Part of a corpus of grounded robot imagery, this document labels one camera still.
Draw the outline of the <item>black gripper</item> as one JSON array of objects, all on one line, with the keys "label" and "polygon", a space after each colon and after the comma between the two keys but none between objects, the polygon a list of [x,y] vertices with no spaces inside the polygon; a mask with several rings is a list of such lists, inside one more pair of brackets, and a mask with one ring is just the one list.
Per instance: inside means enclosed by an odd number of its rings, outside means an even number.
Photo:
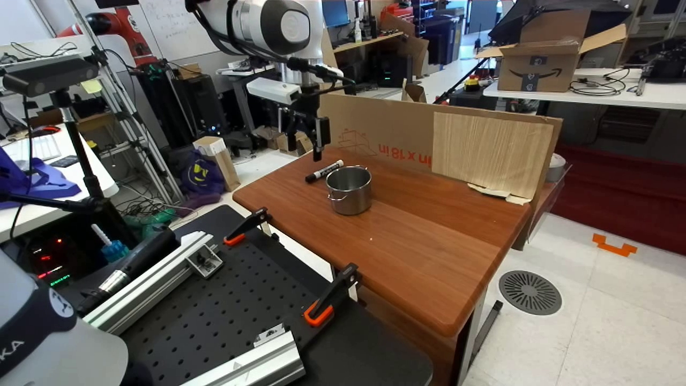
[{"label": "black gripper", "polygon": [[298,150],[296,131],[303,131],[312,141],[312,161],[321,161],[324,154],[324,141],[331,139],[331,120],[319,117],[319,99],[324,96],[324,90],[318,86],[304,86],[303,93],[293,99],[289,105],[287,117],[287,150]]}]

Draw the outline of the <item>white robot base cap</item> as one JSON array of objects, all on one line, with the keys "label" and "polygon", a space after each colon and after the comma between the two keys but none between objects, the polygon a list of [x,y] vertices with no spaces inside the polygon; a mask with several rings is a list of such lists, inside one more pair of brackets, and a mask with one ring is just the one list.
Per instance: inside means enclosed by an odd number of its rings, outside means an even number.
[{"label": "white robot base cap", "polygon": [[127,342],[0,253],[0,386],[120,386]]}]

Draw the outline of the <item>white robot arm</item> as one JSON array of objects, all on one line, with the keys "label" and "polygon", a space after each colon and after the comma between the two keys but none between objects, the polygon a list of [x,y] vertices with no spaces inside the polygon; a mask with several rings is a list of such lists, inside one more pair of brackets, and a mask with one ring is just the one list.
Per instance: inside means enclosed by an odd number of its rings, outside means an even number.
[{"label": "white robot arm", "polygon": [[304,131],[319,161],[331,141],[319,96],[343,83],[343,72],[324,57],[321,0],[184,0],[184,8],[218,52],[278,70],[278,76],[252,74],[247,93],[277,103],[278,129],[289,141],[296,141],[296,131]]}]

